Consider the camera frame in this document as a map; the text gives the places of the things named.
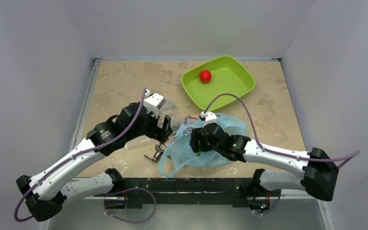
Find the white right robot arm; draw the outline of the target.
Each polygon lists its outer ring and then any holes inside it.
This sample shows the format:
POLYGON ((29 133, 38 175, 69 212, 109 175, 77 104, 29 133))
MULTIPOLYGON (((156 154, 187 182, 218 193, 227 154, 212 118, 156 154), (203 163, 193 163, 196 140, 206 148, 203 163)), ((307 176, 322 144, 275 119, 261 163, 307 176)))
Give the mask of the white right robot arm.
POLYGON ((339 168, 322 149, 285 149, 284 155, 277 155, 265 146, 259 146, 250 137, 229 135, 216 123, 194 129, 190 147, 193 152, 215 151, 230 161, 260 163, 278 168, 278 172, 266 169, 254 172, 248 186, 256 195, 289 189, 305 191, 322 201, 333 200, 339 168))

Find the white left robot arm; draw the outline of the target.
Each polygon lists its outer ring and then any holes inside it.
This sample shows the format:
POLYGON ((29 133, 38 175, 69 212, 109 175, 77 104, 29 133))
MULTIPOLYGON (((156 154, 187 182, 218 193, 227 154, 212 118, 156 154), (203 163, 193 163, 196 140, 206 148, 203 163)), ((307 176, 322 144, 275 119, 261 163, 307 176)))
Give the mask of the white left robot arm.
POLYGON ((109 156, 140 136, 165 142, 172 133, 171 117, 166 115, 158 126, 159 110, 165 101, 138 102, 124 107, 120 114, 98 123, 80 144, 48 169, 34 176, 23 175, 16 184, 31 217, 48 220, 76 200, 93 195, 118 196, 126 190, 125 180, 116 169, 78 182, 72 179, 92 164, 109 156))

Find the light blue plastic bag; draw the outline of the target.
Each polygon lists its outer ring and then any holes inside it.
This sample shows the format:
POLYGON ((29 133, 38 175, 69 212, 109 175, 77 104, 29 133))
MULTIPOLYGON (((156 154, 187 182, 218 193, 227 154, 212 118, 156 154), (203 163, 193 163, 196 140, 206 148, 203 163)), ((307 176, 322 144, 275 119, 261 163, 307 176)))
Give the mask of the light blue plastic bag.
POLYGON ((204 121, 186 117, 173 140, 159 160, 159 172, 165 177, 175 177, 184 167, 212 167, 229 164, 229 160, 214 151, 201 135, 204 121), (173 163, 173 171, 166 172, 163 165, 167 158, 173 163))

